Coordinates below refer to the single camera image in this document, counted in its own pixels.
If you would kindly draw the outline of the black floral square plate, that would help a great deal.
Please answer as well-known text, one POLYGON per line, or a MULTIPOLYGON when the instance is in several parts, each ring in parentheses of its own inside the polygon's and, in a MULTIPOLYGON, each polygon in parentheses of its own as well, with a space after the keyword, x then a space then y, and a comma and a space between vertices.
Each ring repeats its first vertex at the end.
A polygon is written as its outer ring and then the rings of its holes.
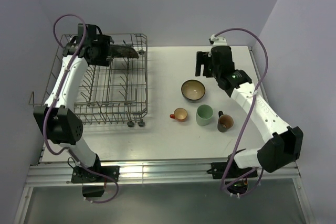
POLYGON ((139 58, 137 51, 133 47, 123 45, 110 45, 109 56, 112 58, 139 58))

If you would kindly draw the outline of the dark bowl tan inside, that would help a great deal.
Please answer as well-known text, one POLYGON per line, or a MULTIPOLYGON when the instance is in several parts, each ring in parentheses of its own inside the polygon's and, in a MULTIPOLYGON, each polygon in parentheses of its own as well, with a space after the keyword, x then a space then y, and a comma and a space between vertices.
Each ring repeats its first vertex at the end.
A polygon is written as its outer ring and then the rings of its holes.
POLYGON ((205 86, 198 80, 187 80, 181 86, 181 93, 189 102, 200 102, 206 93, 205 86))

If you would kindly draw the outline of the small red orange cup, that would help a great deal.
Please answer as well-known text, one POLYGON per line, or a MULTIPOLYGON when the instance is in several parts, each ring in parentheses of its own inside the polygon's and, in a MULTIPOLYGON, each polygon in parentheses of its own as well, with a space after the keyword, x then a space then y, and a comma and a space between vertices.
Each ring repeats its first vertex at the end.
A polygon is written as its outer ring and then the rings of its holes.
POLYGON ((185 122, 188 116, 188 112, 184 108, 177 108, 174 110, 173 114, 170 114, 171 119, 175 119, 178 122, 185 122))

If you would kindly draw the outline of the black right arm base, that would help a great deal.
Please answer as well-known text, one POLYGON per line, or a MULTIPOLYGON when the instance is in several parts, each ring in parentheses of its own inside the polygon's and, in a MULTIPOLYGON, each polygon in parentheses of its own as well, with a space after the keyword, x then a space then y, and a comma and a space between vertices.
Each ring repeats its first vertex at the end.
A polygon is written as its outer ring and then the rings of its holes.
MULTIPOLYGON (((211 168, 206 171, 207 174, 211 174, 213 179, 221 179, 224 171, 228 165, 228 162, 212 162, 211 168)), ((243 174, 252 171, 252 167, 239 168, 235 161, 232 162, 231 167, 228 170, 226 178, 233 179, 242 176, 243 174)))

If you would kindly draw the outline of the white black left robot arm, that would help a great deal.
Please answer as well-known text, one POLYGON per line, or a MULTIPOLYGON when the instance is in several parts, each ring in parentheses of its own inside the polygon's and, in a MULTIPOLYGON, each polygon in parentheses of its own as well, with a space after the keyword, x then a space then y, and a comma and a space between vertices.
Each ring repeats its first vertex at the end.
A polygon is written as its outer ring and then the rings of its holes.
POLYGON ((111 37, 97 25, 79 24, 78 34, 63 50, 61 70, 44 105, 34 108, 34 118, 46 148, 55 156, 67 151, 75 161, 73 171, 90 182, 102 176, 99 157, 83 139, 83 123, 73 112, 79 85, 89 66, 109 66, 111 37))

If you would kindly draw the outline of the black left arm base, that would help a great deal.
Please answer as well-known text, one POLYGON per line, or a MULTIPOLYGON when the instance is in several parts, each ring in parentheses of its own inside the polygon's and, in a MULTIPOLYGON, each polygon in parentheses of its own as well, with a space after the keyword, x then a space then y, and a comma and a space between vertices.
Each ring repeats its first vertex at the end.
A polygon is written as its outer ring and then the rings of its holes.
POLYGON ((119 166, 102 166, 98 171, 88 171, 83 167, 76 166, 73 169, 71 183, 87 184, 87 183, 112 183, 119 179, 119 166))

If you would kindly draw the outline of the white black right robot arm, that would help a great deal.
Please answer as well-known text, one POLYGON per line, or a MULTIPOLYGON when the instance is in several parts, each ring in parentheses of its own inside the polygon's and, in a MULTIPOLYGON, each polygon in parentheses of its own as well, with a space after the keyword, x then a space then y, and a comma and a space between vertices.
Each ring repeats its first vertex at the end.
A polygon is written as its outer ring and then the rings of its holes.
POLYGON ((209 52, 198 51, 195 74, 215 78, 218 86, 250 114, 250 119, 265 142, 260 149, 238 151, 227 164, 230 175, 240 176, 245 168, 250 167, 261 167, 272 173, 299 158, 303 131, 281 119, 257 93, 248 74, 235 68, 229 46, 215 46, 209 52))

